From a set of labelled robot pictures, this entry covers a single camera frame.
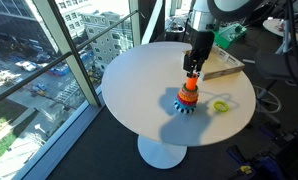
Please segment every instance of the building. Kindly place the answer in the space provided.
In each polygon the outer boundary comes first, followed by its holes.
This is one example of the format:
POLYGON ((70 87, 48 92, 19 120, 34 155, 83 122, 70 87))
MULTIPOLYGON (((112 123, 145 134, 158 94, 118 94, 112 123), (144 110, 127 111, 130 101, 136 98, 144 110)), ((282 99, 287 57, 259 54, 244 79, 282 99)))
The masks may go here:
MULTIPOLYGON (((81 15, 89 39, 110 27, 123 17, 123 15, 118 14, 117 12, 99 12, 98 10, 95 10, 95 8, 92 8, 92 6, 81 10, 84 10, 85 12, 81 13, 81 15)), ((94 58, 96 64, 102 71, 104 71, 115 57, 133 47, 130 20, 125 20, 109 32, 100 36, 97 40, 91 43, 91 46, 95 54, 94 58)))
MULTIPOLYGON (((81 18, 74 13, 89 4, 88 0, 56 0, 60 12, 75 42, 85 40, 81 18)), ((0 40, 29 46, 49 54, 58 52, 49 30, 45 26, 32 0, 0 0, 0 40)))

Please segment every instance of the green object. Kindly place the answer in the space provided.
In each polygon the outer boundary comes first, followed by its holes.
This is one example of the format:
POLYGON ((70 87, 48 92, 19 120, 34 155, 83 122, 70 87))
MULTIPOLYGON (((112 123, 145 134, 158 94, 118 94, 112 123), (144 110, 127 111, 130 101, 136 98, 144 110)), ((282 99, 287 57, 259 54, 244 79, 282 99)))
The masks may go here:
POLYGON ((214 42, 223 49, 227 49, 229 45, 247 32, 247 28, 242 25, 236 23, 230 26, 220 28, 218 31, 213 31, 215 34, 214 42))

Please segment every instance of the city street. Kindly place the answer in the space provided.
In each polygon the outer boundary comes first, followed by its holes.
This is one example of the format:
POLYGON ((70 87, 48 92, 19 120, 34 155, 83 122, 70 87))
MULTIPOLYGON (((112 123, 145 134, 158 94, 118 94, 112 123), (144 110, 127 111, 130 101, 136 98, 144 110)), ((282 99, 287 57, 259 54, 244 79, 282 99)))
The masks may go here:
MULTIPOLYGON (((1 57, 0 70, 5 70, 23 79, 35 72, 25 71, 16 66, 14 62, 1 57)), ((84 64, 86 68, 91 68, 92 57, 85 60, 84 64)), ((0 82, 0 94, 8 88, 4 82, 0 82)), ((71 72, 59 77, 44 73, 21 90, 8 96, 8 99, 27 107, 30 111, 37 109, 39 113, 9 147, 9 151, 0 157, 0 178, 3 179, 12 179, 15 173, 50 138, 50 135, 85 101, 71 72), (32 86, 38 83, 44 84, 47 88, 46 96, 33 93, 32 86)))

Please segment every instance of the glass wall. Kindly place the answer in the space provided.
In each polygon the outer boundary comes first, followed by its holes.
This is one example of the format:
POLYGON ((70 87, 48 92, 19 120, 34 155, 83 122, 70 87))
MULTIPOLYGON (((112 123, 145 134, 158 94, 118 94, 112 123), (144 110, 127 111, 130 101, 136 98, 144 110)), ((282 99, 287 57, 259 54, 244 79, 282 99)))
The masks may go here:
MULTIPOLYGON (((126 0, 119 0, 119 6, 117 1, 105 3, 107 6, 97 2, 56 0, 77 47, 129 14, 126 0)), ((4 94, 42 72, 66 52, 60 52, 53 32, 31 0, 2 0, 1 4, 0 94, 4 94)), ((132 47, 128 18, 79 50, 78 61, 83 62, 88 80, 96 88, 101 84, 106 66, 132 47)), ((12 179, 68 118, 81 113, 86 96, 72 70, 70 63, 61 61, 0 101, 0 179, 12 179)))

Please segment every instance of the orange object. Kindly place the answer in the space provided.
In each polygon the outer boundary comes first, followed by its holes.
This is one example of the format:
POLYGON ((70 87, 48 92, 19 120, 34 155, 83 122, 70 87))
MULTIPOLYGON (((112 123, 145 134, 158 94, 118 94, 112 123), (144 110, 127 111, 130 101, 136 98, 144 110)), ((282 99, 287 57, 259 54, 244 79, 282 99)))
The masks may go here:
POLYGON ((198 76, 197 74, 194 74, 192 78, 187 78, 187 82, 186 82, 186 88, 188 90, 195 90, 196 89, 196 84, 197 84, 197 80, 198 80, 198 76))

